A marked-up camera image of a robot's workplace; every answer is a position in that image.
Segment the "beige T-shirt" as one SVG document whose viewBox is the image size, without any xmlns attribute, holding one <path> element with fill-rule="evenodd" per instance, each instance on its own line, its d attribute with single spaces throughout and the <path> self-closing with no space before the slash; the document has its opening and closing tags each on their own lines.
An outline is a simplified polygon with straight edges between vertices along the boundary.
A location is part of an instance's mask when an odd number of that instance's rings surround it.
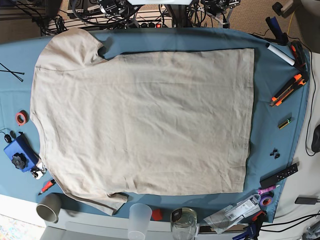
<svg viewBox="0 0 320 240">
<path fill-rule="evenodd" d="M 254 102 L 252 48 L 99 55 L 75 28 L 34 67 L 39 157 L 70 198 L 108 215 L 126 193 L 241 193 Z"/>
</svg>

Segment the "blue table cloth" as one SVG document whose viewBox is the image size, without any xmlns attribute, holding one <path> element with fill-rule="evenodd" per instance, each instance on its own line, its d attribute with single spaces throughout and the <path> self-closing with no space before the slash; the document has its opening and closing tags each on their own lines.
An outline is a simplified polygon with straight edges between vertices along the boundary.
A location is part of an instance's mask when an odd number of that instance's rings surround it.
<svg viewBox="0 0 320 240">
<path fill-rule="evenodd" d="M 303 129 L 309 103 L 309 86 L 298 89 L 283 104 L 270 107 L 271 97 L 297 73 L 297 70 L 266 49 L 264 40 L 250 34 L 217 28 L 161 28 L 132 30 L 100 30 L 92 34 L 103 43 L 100 55 L 106 59 L 123 53 L 153 51 L 206 51 L 218 49 L 254 48 L 254 112 L 250 136 L 250 155 L 247 160 L 244 191 L 194 196 L 155 196 L 129 194 L 128 202 L 116 216 L 127 218 L 134 203 L 144 203 L 161 208 L 165 220 L 172 210 L 191 207 L 199 219 L 203 219 L 227 205 L 244 199 L 260 185 L 260 180 L 287 167 L 293 161 L 299 138 L 306 134 Z M 29 121 L 18 126 L 17 112 L 30 109 L 30 95 L 34 67 L 42 50 L 51 40 L 37 37 L 0 46 L 0 61 L 12 71 L 25 73 L 20 82 L 10 73 L 0 74 L 0 126 L 7 132 L 23 132 L 35 152 L 39 152 L 39 134 Z M 291 118 L 289 125 L 278 125 Z M 270 156 L 278 149 L 280 157 Z"/>
</svg>

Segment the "translucent plastic cup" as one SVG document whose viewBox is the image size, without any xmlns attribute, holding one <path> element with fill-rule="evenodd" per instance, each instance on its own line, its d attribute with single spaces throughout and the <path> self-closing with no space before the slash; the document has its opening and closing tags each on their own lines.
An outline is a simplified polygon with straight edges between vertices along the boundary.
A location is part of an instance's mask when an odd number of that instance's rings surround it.
<svg viewBox="0 0 320 240">
<path fill-rule="evenodd" d="M 145 240 L 152 216 L 152 209 L 142 203 L 133 204 L 129 209 L 128 239 Z"/>
</svg>

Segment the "black power strip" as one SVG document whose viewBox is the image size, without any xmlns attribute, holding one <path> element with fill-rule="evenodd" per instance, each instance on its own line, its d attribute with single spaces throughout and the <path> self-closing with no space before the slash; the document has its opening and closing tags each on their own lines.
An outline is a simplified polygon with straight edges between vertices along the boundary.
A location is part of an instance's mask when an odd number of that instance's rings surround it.
<svg viewBox="0 0 320 240">
<path fill-rule="evenodd" d="M 162 27 L 163 26 L 161 23 L 153 23 L 153 22 L 150 22 L 150 23 L 128 22 L 125 25 L 126 29 L 135 29 L 135 28 L 151 28 L 151 29 L 153 29 L 153 28 L 162 28 Z"/>
</svg>

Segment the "glass jar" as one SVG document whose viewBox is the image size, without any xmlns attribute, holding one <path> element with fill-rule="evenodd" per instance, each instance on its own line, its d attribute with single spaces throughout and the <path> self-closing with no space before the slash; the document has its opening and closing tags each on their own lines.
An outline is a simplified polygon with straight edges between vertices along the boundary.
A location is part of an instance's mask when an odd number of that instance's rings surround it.
<svg viewBox="0 0 320 240">
<path fill-rule="evenodd" d="M 174 240 L 193 240 L 197 230 L 197 213 L 189 207 L 175 209 L 170 215 L 170 229 Z"/>
</svg>

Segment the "clear plastic package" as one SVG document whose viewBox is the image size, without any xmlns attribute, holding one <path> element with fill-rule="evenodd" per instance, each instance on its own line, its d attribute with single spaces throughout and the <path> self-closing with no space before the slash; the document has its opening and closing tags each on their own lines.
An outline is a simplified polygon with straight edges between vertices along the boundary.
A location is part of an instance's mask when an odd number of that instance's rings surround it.
<svg viewBox="0 0 320 240">
<path fill-rule="evenodd" d="M 253 194 L 238 202 L 236 205 L 228 205 L 222 210 L 206 217 L 204 221 L 213 228 L 217 234 L 222 234 L 243 219 L 258 213 L 261 210 L 260 201 L 261 196 L 259 194 Z"/>
</svg>

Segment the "small black clips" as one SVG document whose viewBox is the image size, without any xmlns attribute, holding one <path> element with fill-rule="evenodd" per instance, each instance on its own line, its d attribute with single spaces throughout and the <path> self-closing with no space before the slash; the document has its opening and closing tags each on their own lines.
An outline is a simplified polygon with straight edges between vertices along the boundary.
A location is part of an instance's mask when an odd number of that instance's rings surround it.
<svg viewBox="0 0 320 240">
<path fill-rule="evenodd" d="M 273 157 L 274 159 L 278 159 L 280 157 L 280 153 L 279 153 L 278 149 L 276 149 L 276 148 L 274 148 L 269 155 L 271 157 Z"/>
</svg>

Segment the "red marker pen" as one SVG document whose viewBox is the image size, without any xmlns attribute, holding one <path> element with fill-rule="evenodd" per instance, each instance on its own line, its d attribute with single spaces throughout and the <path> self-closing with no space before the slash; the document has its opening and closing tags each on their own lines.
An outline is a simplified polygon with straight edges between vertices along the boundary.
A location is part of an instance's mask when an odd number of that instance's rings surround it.
<svg viewBox="0 0 320 240">
<path fill-rule="evenodd" d="M 54 186 L 56 184 L 56 181 L 54 179 L 49 180 L 40 190 L 40 192 L 38 193 L 38 195 L 42 195 L 43 193 L 45 193 L 48 189 L 50 189 L 52 186 Z"/>
</svg>

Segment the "purple tape roll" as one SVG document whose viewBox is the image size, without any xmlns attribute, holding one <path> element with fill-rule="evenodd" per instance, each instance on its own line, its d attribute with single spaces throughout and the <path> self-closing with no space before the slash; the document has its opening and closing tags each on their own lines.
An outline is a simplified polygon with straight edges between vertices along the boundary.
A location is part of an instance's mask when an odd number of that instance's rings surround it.
<svg viewBox="0 0 320 240">
<path fill-rule="evenodd" d="M 273 197 L 271 195 L 261 195 L 261 199 L 260 199 L 260 206 L 268 206 L 273 202 Z"/>
</svg>

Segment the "white small caster wheel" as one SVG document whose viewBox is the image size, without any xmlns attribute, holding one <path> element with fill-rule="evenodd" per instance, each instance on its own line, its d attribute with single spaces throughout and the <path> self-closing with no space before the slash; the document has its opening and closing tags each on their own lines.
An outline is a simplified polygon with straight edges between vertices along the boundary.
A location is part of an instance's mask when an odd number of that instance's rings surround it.
<svg viewBox="0 0 320 240">
<path fill-rule="evenodd" d="M 46 172 L 47 172 L 47 169 L 42 162 L 38 163 L 36 166 L 34 166 L 30 170 L 31 175 L 36 180 L 39 180 L 40 178 L 42 178 Z"/>
</svg>

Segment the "red tape roll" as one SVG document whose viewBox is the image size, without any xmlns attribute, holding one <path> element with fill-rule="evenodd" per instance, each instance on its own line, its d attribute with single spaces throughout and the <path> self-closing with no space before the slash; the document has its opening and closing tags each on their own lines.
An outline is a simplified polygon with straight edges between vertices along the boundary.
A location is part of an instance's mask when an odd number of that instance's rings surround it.
<svg viewBox="0 0 320 240">
<path fill-rule="evenodd" d="M 28 113 L 25 110 L 17 112 L 15 120 L 19 126 L 25 125 L 29 121 Z"/>
</svg>

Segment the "grey mug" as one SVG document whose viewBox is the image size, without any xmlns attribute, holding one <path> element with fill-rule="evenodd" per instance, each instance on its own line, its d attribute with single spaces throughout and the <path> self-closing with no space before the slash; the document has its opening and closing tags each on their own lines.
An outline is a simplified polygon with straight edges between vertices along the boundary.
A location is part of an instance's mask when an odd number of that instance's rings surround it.
<svg viewBox="0 0 320 240">
<path fill-rule="evenodd" d="M 56 193 L 50 193 L 36 206 L 36 212 L 44 221 L 56 224 L 59 221 L 61 207 L 61 198 Z"/>
</svg>

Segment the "blue bar clamp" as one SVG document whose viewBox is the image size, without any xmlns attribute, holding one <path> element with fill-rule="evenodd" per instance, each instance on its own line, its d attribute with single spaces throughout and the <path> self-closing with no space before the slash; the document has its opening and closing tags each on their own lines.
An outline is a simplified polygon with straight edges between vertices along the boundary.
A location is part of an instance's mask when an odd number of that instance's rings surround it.
<svg viewBox="0 0 320 240">
<path fill-rule="evenodd" d="M 260 235 L 261 227 L 265 221 L 267 212 L 261 210 L 253 218 L 252 223 L 246 228 L 245 232 L 233 237 L 233 240 L 257 240 Z"/>
</svg>

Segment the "white marker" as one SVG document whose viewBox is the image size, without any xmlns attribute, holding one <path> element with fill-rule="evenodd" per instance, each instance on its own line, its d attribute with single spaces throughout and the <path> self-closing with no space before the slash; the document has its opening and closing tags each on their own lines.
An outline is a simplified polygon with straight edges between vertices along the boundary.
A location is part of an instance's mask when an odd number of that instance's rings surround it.
<svg viewBox="0 0 320 240">
<path fill-rule="evenodd" d="M 282 60 L 287 62 L 289 65 L 291 65 L 291 66 L 295 65 L 295 61 L 292 58 L 290 58 L 287 54 L 285 54 L 284 52 L 282 52 L 281 50 L 279 50 L 275 46 L 271 45 L 268 42 L 265 44 L 265 46 L 269 51 L 271 51 L 272 53 L 277 55 L 279 58 L 281 58 Z"/>
</svg>

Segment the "orange black clamp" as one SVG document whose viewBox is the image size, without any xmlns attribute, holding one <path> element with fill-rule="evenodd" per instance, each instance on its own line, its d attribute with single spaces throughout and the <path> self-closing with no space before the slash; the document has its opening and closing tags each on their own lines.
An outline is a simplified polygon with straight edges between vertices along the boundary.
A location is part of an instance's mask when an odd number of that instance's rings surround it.
<svg viewBox="0 0 320 240">
<path fill-rule="evenodd" d="M 302 44 L 294 40 L 290 43 L 290 50 L 291 53 L 294 56 L 294 67 L 297 68 L 300 73 L 302 74 L 303 78 L 308 81 L 309 80 L 309 74 L 307 71 L 307 66 L 306 66 L 306 57 L 304 54 L 304 49 Z"/>
</svg>

